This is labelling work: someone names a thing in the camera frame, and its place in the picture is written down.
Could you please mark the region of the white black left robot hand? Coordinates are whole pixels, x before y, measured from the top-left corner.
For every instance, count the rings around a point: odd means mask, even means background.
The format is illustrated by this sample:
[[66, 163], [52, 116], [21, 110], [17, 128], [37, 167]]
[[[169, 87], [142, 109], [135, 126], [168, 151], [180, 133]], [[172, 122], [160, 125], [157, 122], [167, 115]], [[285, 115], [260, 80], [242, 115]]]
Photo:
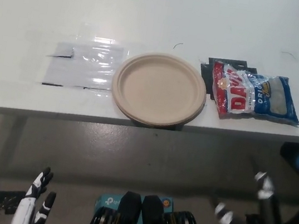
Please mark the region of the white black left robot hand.
[[36, 212], [36, 202], [47, 190], [47, 185], [53, 178], [51, 168], [47, 167], [31, 183], [27, 193], [20, 200], [10, 224], [45, 224], [53, 207], [57, 194], [50, 192], [40, 209]]

